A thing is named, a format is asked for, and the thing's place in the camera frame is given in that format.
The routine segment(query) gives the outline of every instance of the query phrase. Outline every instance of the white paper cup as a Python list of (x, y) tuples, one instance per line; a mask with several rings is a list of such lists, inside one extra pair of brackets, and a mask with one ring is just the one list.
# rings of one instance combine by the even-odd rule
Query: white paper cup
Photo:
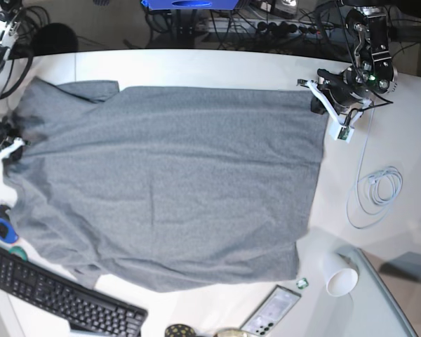
[(359, 280), (357, 272), (336, 253), (328, 253), (323, 257), (322, 270), (326, 291), (334, 297), (349, 293)]

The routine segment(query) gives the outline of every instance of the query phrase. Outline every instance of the gray t-shirt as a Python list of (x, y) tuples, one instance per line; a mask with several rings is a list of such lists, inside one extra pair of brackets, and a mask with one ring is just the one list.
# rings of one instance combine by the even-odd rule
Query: gray t-shirt
[(86, 286), (155, 291), (294, 279), (327, 117), (308, 92), (35, 79), (8, 167), (21, 237)]

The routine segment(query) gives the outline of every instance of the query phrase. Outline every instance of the black keyboard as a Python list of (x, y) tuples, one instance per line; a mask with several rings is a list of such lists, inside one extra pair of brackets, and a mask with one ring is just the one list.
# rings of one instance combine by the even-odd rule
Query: black keyboard
[(147, 311), (91, 291), (0, 248), (0, 289), (109, 336), (137, 337)]

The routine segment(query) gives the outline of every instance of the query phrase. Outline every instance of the coiled white cable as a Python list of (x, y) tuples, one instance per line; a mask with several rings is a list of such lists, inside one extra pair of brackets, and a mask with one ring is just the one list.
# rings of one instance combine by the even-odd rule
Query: coiled white cable
[[(403, 184), (402, 175), (399, 173), (398, 169), (393, 166), (388, 166), (384, 168), (383, 170), (370, 173), (359, 180), (360, 170), (363, 163), (363, 157), (365, 155), (366, 144), (368, 143), (368, 137), (370, 135), (370, 129), (371, 129), (372, 121), (373, 121), (373, 116), (374, 116), (374, 109), (371, 110), (370, 121), (368, 124), (368, 132), (366, 134), (365, 144), (363, 145), (361, 158), (359, 162), (359, 168), (357, 169), (356, 182), (354, 183), (352, 188), (349, 190), (347, 200), (346, 200), (346, 219), (352, 227), (358, 230), (364, 230), (366, 228), (370, 228), (374, 225), (377, 225), (378, 223), (381, 223), (388, 216), (389, 212), (392, 209), (394, 201), (396, 200), (396, 198), (398, 197), (402, 189), (402, 184)], [(381, 183), (383, 184), (385, 182), (387, 182), (389, 186), (391, 187), (391, 194), (388, 197), (381, 197), (379, 194), (379, 186)], [(370, 205), (378, 209), (377, 211), (374, 211), (374, 212), (367, 211), (365, 208), (365, 205), (361, 203), (361, 198), (359, 196), (359, 185), (361, 183), (364, 183), (363, 198), (367, 199)], [(372, 223), (369, 223), (364, 226), (358, 226), (352, 222), (352, 219), (349, 217), (348, 206), (349, 206), (349, 200), (353, 191), (356, 196), (357, 206), (367, 216), (374, 217), (374, 218), (379, 217), (377, 218), (377, 220), (374, 220)]]

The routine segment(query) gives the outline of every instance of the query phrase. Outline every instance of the blue device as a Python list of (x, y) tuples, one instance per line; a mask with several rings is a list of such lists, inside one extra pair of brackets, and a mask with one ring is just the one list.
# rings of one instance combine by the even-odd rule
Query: blue device
[(13, 244), (19, 240), (19, 236), (11, 225), (9, 216), (6, 213), (9, 209), (5, 205), (0, 206), (0, 240), (7, 244)]
[(152, 10), (161, 9), (235, 9), (249, 4), (249, 0), (142, 0)]

